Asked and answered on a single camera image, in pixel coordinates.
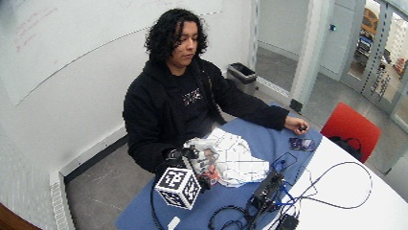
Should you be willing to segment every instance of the person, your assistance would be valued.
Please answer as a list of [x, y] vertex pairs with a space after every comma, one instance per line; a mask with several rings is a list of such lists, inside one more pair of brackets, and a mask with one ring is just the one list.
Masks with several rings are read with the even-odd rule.
[[263, 127], [305, 133], [303, 119], [244, 94], [219, 68], [200, 59], [206, 34], [190, 11], [166, 11], [149, 29], [143, 46], [149, 61], [129, 86], [122, 117], [129, 154], [145, 170], [157, 173], [186, 141], [204, 137], [214, 124], [224, 124], [218, 107]]

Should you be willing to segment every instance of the man's hand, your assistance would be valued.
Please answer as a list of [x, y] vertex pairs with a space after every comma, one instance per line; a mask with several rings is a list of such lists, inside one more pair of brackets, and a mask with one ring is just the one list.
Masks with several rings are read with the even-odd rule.
[[300, 118], [287, 116], [284, 128], [289, 129], [296, 135], [301, 135], [308, 130], [308, 123]]

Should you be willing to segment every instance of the trash can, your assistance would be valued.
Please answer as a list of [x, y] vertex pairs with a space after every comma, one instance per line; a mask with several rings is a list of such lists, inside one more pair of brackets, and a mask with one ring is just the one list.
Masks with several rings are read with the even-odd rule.
[[255, 72], [239, 62], [228, 65], [227, 79], [232, 80], [238, 89], [246, 94], [254, 95], [256, 75]]

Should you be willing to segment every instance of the red chair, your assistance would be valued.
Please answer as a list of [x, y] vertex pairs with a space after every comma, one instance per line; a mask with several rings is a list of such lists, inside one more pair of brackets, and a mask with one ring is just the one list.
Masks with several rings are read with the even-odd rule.
[[[351, 106], [340, 102], [320, 133], [325, 137], [357, 138], [361, 142], [361, 162], [364, 163], [380, 139], [381, 129]], [[357, 141], [349, 141], [349, 145], [359, 148]]]

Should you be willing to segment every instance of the curly black hair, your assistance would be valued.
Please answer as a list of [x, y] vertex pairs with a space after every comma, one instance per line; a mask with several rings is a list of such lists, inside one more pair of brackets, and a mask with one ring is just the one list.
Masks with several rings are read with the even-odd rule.
[[172, 57], [172, 50], [180, 38], [183, 22], [195, 22], [198, 27], [198, 48], [195, 56], [204, 53], [206, 34], [203, 29], [203, 20], [184, 9], [171, 9], [166, 11], [151, 26], [143, 43], [149, 60], [163, 63]]

